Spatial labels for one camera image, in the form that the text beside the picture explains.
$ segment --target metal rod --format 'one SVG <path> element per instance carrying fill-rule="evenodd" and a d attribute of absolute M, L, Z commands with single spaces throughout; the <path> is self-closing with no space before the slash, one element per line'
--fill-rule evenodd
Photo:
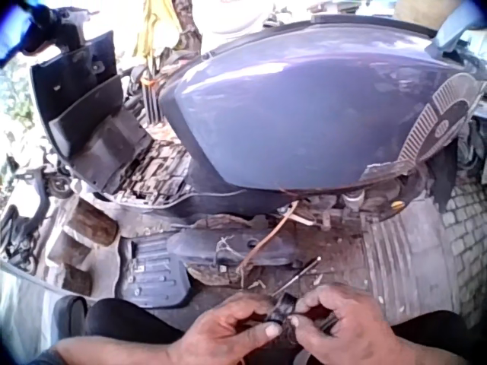
<path fill-rule="evenodd" d="M 290 287 L 294 282 L 296 282 L 301 276 L 306 274 L 309 270 L 314 268 L 316 265 L 318 265 L 321 261 L 321 256 L 316 257 L 313 261 L 311 261 L 309 264 L 304 266 L 304 268 L 299 271 L 295 276 L 291 278 L 290 281 L 286 282 L 284 285 L 282 285 L 276 292 L 272 294 L 272 297 L 275 297 L 276 295 L 280 294 L 282 291 L 286 290 L 288 287 Z"/>

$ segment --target person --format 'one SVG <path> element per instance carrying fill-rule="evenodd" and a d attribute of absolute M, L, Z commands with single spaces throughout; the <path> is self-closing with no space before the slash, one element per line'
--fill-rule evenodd
<path fill-rule="evenodd" d="M 320 307 L 338 319 L 330 335 L 310 318 Z M 59 341 L 31 364 L 236 364 L 282 333 L 274 322 L 238 330 L 242 321 L 271 309 L 269 297 L 236 294 L 203 313 L 183 334 L 134 304 L 101 300 L 88 311 L 84 337 Z M 455 313 L 429 313 L 391 328 L 375 299 L 341 284 L 306 294 L 289 321 L 298 343 L 329 365 L 462 364 L 476 352 L 475 341 Z"/>

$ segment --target wire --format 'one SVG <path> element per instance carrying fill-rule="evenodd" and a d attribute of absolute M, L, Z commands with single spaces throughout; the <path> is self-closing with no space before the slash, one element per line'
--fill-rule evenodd
<path fill-rule="evenodd" d="M 298 202 L 299 201 L 297 200 L 291 203 L 291 207 L 288 209 L 288 211 L 286 211 L 278 225 L 275 226 L 267 236 L 260 240 L 260 242 L 256 244 L 256 246 L 247 254 L 247 256 L 245 256 L 245 259 L 243 259 L 242 262 L 237 266 L 237 272 L 240 272 L 242 277 L 244 276 L 244 268 L 247 266 L 249 261 L 281 230 L 284 223 L 286 223 L 298 206 Z"/>

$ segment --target hand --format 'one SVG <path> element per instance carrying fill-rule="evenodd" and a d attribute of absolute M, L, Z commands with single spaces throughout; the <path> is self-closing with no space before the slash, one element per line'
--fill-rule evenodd
<path fill-rule="evenodd" d="M 184 365 L 231 365 L 262 347 L 282 331 L 276 323 L 262 323 L 237 333 L 239 321 L 272 309 L 268 297 L 236 294 L 203 313 L 179 341 L 168 348 L 171 363 Z"/>
<path fill-rule="evenodd" d="M 323 334 L 305 316 L 293 315 L 291 324 L 298 342 L 321 363 L 398 363 L 403 345 L 372 297 L 341 284 L 323 285 L 300 299 L 296 312 L 307 313 L 316 306 L 332 310 L 338 318 L 332 336 Z"/>

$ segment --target black rubber floor mat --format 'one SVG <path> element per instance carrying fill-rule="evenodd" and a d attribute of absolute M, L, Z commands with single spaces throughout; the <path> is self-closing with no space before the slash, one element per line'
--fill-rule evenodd
<path fill-rule="evenodd" d="M 171 233 L 122 238 L 116 296 L 141 308 L 182 306 L 189 294 L 186 267 L 166 250 Z"/>

